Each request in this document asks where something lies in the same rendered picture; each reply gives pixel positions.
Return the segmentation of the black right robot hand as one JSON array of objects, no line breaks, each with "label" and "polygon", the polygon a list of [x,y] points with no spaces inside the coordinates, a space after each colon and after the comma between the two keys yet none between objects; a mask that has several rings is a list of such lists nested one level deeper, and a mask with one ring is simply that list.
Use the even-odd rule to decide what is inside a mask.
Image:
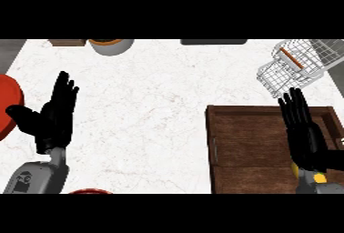
[{"label": "black right robot hand", "polygon": [[344,171],[344,150],[330,150],[323,133],[311,119],[306,101],[299,88],[290,88],[277,99],[284,121],[292,162],[308,171]]}]

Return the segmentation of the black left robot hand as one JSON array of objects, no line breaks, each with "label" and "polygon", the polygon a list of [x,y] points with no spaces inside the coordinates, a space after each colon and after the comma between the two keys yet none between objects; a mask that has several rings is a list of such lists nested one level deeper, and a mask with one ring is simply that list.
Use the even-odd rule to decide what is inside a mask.
[{"label": "black left robot hand", "polygon": [[54,81],[49,101],[38,112],[18,105],[5,108],[18,130],[35,138],[39,155],[45,155],[55,147],[64,148],[70,142],[78,91],[67,72],[61,71]]}]

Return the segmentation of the yellow lemon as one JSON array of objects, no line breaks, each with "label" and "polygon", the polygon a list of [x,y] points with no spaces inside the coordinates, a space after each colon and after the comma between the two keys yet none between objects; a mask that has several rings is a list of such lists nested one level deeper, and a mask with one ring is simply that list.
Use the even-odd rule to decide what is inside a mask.
[{"label": "yellow lemon", "polygon": [[[292,173],[293,173],[295,176],[298,176],[298,166],[295,164],[292,164]],[[320,173],[320,172],[314,173],[312,178],[314,178],[315,183],[324,183],[326,182],[324,174]]]}]

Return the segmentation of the brown wooden tray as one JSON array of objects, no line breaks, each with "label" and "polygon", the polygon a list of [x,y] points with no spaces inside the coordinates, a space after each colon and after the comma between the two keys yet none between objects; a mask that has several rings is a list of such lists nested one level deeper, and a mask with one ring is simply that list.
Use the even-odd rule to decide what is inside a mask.
[{"label": "brown wooden tray", "polygon": [[275,106],[204,109],[210,192],[292,194],[296,178]]}]

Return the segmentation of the red round plate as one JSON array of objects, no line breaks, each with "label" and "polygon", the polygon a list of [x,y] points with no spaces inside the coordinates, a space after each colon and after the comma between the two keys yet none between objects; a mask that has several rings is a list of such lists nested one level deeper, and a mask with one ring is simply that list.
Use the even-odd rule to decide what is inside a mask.
[{"label": "red round plate", "polygon": [[7,75],[0,75],[0,141],[7,137],[16,123],[5,113],[11,105],[23,105],[23,94],[17,81]]}]

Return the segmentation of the red round rim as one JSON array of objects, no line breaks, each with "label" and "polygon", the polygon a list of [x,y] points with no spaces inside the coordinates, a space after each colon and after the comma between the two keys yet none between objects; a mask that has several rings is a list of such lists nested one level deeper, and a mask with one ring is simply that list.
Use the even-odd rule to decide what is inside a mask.
[{"label": "red round rim", "polygon": [[98,189],[98,188],[83,188],[75,191],[70,191],[67,194],[111,194],[111,192]]}]

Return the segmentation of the brown wooden block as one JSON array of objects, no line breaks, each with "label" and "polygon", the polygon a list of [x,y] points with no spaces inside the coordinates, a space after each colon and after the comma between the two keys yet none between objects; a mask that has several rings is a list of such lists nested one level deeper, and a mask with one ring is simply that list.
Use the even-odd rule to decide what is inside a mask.
[{"label": "brown wooden block", "polygon": [[83,46],[85,39],[48,39],[51,46]]}]

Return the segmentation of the grey bowl with orange rim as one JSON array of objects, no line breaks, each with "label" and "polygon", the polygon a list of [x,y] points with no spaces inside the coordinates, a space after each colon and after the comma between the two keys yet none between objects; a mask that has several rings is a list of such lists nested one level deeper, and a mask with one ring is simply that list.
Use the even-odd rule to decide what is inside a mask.
[{"label": "grey bowl with orange rim", "polygon": [[129,49],[132,42],[132,39],[111,39],[110,41],[88,40],[94,51],[103,56],[122,54]]}]

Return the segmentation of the dark grey flat appliance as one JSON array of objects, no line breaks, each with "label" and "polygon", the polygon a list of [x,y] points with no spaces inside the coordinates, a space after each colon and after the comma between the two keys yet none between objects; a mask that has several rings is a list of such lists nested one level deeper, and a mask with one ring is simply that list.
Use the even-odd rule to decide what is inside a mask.
[{"label": "dark grey flat appliance", "polygon": [[179,39],[182,46],[243,45],[246,39]]}]

